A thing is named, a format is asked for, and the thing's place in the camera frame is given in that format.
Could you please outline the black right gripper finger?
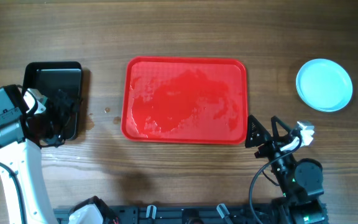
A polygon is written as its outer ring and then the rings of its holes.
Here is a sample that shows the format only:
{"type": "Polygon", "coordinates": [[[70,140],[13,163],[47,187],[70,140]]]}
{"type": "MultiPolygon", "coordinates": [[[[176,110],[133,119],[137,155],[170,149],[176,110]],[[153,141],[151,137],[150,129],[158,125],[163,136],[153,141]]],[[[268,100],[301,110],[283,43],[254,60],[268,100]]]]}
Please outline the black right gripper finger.
{"type": "Polygon", "coordinates": [[[291,128],[288,127],[282,120],[280,120],[277,116],[271,117],[271,124],[272,124],[272,132],[273,132],[273,138],[279,139],[281,136],[279,135],[277,125],[279,125],[281,128],[283,128],[287,134],[291,133],[291,128]]]}
{"type": "Polygon", "coordinates": [[[264,126],[253,115],[249,115],[247,118],[245,147],[257,147],[271,140],[272,137],[264,126]]]}

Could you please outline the light blue plate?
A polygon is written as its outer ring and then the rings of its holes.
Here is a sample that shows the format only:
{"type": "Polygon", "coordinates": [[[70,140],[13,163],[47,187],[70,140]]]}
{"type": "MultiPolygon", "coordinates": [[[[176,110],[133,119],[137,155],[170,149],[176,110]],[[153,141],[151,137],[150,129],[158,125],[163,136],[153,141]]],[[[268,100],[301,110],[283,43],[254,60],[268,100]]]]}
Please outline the light blue plate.
{"type": "Polygon", "coordinates": [[[297,92],[299,88],[353,89],[352,80],[346,70],[338,63],[324,58],[313,59],[302,65],[296,75],[295,86],[297,92]]]}
{"type": "Polygon", "coordinates": [[[352,88],[334,89],[298,89],[298,95],[303,103],[314,110],[332,113],[345,108],[351,101],[352,88]]]}

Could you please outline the light blue plate back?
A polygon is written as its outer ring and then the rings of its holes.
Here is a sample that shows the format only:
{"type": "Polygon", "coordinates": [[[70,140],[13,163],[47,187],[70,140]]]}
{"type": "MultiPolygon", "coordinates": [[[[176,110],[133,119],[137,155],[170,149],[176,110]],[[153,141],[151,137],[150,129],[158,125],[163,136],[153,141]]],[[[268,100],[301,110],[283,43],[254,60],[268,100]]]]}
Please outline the light blue plate back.
{"type": "Polygon", "coordinates": [[[351,101],[352,88],[334,89],[298,89],[298,95],[303,103],[314,110],[332,113],[345,108],[351,101]]]}

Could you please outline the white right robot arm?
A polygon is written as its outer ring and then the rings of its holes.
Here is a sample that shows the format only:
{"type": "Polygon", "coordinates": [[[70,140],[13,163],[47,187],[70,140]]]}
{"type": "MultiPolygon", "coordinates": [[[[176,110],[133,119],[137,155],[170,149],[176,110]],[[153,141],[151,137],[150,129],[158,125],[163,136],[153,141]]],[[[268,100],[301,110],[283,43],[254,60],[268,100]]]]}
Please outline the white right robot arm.
{"type": "Polygon", "coordinates": [[[282,196],[272,200],[271,206],[277,223],[327,223],[328,211],[319,197],[323,190],[323,167],[320,162],[304,158],[296,160],[293,154],[313,141],[314,126],[299,121],[294,128],[287,126],[278,117],[271,117],[272,133],[252,115],[247,119],[245,147],[257,147],[255,157],[266,158],[254,175],[249,187],[249,207],[257,223],[262,223],[252,202],[254,185],[265,169],[272,168],[276,180],[271,182],[280,187],[282,196]]]}

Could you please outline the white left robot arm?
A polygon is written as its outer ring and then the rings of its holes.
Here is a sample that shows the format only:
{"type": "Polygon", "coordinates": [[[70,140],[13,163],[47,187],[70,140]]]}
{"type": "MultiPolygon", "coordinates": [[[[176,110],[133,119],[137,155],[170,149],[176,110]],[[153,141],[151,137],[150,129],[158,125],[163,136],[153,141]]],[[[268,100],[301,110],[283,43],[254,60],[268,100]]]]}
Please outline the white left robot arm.
{"type": "Polygon", "coordinates": [[[10,223],[61,222],[47,194],[41,150],[65,143],[78,105],[62,90],[46,97],[36,89],[0,87],[0,177],[10,223]]]}

